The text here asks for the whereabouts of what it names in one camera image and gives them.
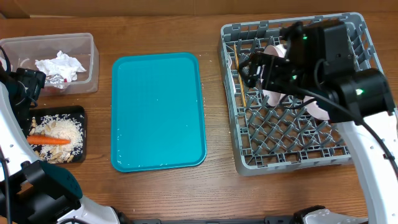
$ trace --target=orange carrot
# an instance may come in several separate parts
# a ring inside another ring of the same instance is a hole
[[[63,144],[70,143],[70,140],[67,140],[67,139],[57,139],[57,138],[47,137],[47,136],[43,136],[43,135],[31,135],[31,136],[28,136],[26,139],[29,144],[63,145]]]

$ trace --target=wooden chopstick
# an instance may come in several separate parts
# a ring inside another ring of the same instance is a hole
[[[236,45],[235,44],[234,44],[234,51],[235,51],[236,70],[238,71],[239,84],[241,85],[241,94],[242,94],[243,106],[246,107],[246,97],[244,96],[244,87],[243,87],[241,74],[239,74],[239,59],[238,59],[238,54],[236,53]]]

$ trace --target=teal tray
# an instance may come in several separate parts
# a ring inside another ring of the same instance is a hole
[[[120,172],[197,166],[206,157],[198,60],[119,58],[112,69],[111,162]]]

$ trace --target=wooden table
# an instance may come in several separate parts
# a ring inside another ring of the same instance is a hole
[[[217,53],[221,26],[298,16],[309,15],[10,19],[0,20],[0,38],[93,34],[99,51],[98,92],[42,97],[39,106],[82,105],[86,109],[89,117],[86,160],[64,167],[77,178],[84,194],[100,204],[112,205],[132,219],[263,218],[290,215],[312,205],[365,217],[366,204],[353,166],[317,167],[254,177],[240,176],[235,170]],[[397,98],[398,14],[363,16]],[[202,165],[193,168],[117,172],[110,161],[112,64],[127,55],[165,52],[191,52],[199,60],[206,108],[207,157]]]

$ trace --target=gray plastic crate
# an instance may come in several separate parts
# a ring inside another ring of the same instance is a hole
[[[355,69],[378,68],[382,72],[363,16],[352,12],[270,21],[227,24],[221,28],[220,64],[229,107],[229,127],[236,170],[241,175],[273,174],[301,168],[349,164],[351,156],[340,139],[336,126],[310,116],[306,109],[269,108],[268,96],[258,89],[244,86],[247,106],[243,106],[238,71],[234,64],[233,45],[239,62],[251,52],[264,51],[268,45],[283,44],[281,27],[303,21],[305,25],[330,19],[346,23],[351,53],[356,56]],[[287,106],[301,100],[289,96]]]

